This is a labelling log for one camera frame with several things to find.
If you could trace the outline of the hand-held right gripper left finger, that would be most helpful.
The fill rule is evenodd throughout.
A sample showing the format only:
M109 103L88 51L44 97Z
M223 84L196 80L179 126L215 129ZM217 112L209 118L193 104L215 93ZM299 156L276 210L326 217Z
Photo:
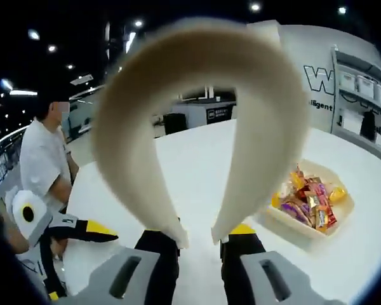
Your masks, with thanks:
M134 248L123 247L90 275L66 304L171 304L180 250L160 231L145 230Z

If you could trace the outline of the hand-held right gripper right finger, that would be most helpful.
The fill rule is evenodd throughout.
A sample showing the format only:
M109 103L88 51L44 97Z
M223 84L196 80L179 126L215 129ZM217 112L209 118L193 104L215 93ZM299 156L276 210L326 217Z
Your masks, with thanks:
M222 280L229 304L314 304L309 277L277 252L267 252L246 224L220 243Z

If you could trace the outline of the person's left hand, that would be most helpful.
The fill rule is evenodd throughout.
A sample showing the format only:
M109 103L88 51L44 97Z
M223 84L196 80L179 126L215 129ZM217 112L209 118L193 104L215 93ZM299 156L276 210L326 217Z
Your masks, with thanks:
M67 248L67 244L68 244L68 239L60 239L60 240L55 238L51 239L50 248L51 248L53 257L55 259L58 259L58 260L63 259L63 255Z

